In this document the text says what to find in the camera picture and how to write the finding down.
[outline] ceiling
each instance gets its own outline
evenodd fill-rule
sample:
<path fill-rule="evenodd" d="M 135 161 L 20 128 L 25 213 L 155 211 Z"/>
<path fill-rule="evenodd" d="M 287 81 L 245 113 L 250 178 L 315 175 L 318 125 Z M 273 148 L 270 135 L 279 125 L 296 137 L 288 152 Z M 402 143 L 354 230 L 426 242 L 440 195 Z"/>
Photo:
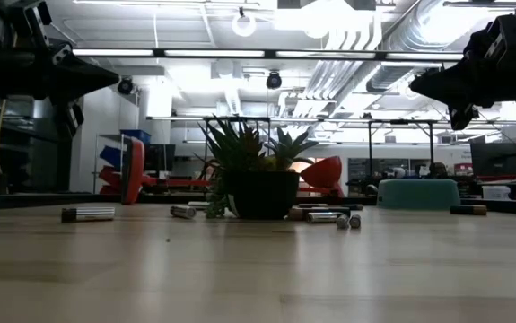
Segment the ceiling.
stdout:
<path fill-rule="evenodd" d="M 344 0 L 317 0 L 316 3 L 322 1 L 344 4 Z M 389 4 L 389 6 L 380 8 L 380 11 L 383 12 L 381 14 L 381 32 L 390 28 L 413 2 L 414 0 L 384 0 L 383 3 Z M 330 46 L 331 44 L 328 43 L 332 41 L 329 36 L 314 39 L 308 36 L 304 30 L 277 29 L 277 22 L 280 20 L 277 20 L 276 17 L 280 11 L 276 10 L 276 0 L 248 0 L 245 2 L 229 0 L 228 3 L 233 4 L 227 8 L 216 7 L 215 3 L 207 3 L 207 5 L 189 3 L 188 5 L 172 6 L 76 4 L 72 0 L 47 0 L 47 3 L 56 27 L 48 30 L 49 35 L 54 38 L 69 38 L 71 41 L 75 41 L 75 45 L 79 48 L 321 49 Z M 232 29 L 232 19 L 239 15 L 238 5 L 246 8 L 245 13 L 256 17 L 256 30 L 248 37 L 239 36 Z M 349 22 L 348 14 L 351 13 L 342 13 L 342 18 L 346 22 Z M 311 21 L 299 23 L 305 25 L 304 28 L 309 28 L 310 25 L 319 28 L 324 22 L 319 21 L 316 17 L 314 14 Z M 471 30 L 481 29 L 491 20 L 490 16 L 477 19 Z M 370 29 L 371 25 L 367 24 L 362 28 Z M 467 31 L 458 35 L 446 49 L 461 51 L 468 42 L 469 34 L 470 31 Z M 216 102 L 226 101 L 224 90 L 231 86 L 231 83 L 211 77 L 212 63 L 215 62 L 212 59 L 125 58 L 99 59 L 93 60 L 93 62 L 114 71 L 121 66 L 162 66 L 166 80 L 172 83 L 174 89 L 172 107 L 183 115 L 192 115 L 198 112 L 215 113 Z M 262 103 L 261 107 L 265 113 L 279 112 L 277 104 L 280 94 L 307 90 L 312 77 L 316 76 L 316 73 L 323 67 L 323 63 L 319 61 L 247 59 L 237 63 L 240 64 L 243 71 L 241 79 L 235 84 L 237 95 L 241 106 L 251 106 L 252 113 L 256 109 L 262 109 L 256 105 L 257 103 Z M 333 65 L 333 68 L 337 70 L 331 72 L 331 77 L 337 77 L 339 66 L 341 65 Z M 283 85 L 278 90 L 269 90 L 266 87 L 267 74 L 270 70 L 279 71 L 283 77 Z M 442 113 L 445 113 L 445 107 L 434 109 L 431 100 L 408 92 L 407 82 L 405 85 L 397 82 L 385 93 L 386 95 L 376 95 L 374 100 L 368 100 L 371 104 L 363 104 L 361 111 L 357 110 L 356 114 L 351 114 L 351 109 L 348 108 L 346 111 L 349 113 L 349 118 L 358 118 L 364 110 L 374 111 L 381 118 L 387 116 L 389 118 L 404 116 L 444 118 Z M 340 89 L 339 93 L 348 94 L 344 89 Z M 297 100 L 289 100 L 288 110 L 293 109 L 296 102 Z M 275 105 L 275 109 L 269 108 L 270 105 Z M 499 108 L 489 109 L 485 114 L 488 118 L 497 118 Z M 330 109 L 330 105 L 323 109 L 324 111 Z"/>

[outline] red chair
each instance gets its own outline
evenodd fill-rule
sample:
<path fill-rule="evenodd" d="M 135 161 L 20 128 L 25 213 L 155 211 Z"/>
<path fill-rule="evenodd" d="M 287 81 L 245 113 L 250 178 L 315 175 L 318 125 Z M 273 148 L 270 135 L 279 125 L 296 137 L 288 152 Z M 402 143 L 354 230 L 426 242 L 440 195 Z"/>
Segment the red chair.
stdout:
<path fill-rule="evenodd" d="M 315 188 L 329 188 L 337 191 L 339 197 L 345 197 L 339 186 L 341 178 L 341 159 L 333 156 L 318 161 L 301 173 L 302 179 Z"/>

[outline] wooden table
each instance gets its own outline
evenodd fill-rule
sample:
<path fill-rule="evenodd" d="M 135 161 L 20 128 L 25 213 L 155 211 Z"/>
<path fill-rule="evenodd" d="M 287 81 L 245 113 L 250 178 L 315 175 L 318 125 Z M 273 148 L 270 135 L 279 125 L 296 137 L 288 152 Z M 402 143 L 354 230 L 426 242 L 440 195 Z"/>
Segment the wooden table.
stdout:
<path fill-rule="evenodd" d="M 516 215 L 366 208 L 333 224 L 0 210 L 0 322 L 516 323 Z"/>

